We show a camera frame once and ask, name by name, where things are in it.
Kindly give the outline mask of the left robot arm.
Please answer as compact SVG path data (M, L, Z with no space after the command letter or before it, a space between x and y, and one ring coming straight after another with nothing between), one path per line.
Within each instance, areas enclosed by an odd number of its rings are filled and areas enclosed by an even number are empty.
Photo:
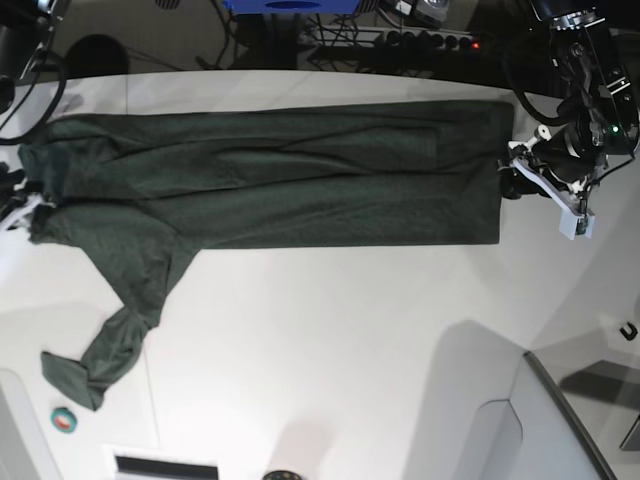
M606 17L593 1L533 1L547 29L550 60L566 84L554 117L541 113L515 81L511 57L531 38L526 33L505 51L502 67L520 105L538 123L531 140L513 141L502 166L503 194L517 199L539 193L580 217L594 187L611 174L608 158L635 159L639 107Z

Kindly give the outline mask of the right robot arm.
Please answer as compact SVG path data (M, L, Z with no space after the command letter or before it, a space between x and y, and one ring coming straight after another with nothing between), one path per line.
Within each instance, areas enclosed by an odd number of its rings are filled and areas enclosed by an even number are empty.
M3 147L29 141L51 119L66 88L68 69L64 59L53 52L56 29L69 3L51 1L3 1L1 3L1 112L7 124L33 92L42 73L55 73L57 89L41 118L26 132L3 138ZM24 228L27 218L46 203L42 194L28 184L22 169L11 171L1 164L1 230Z

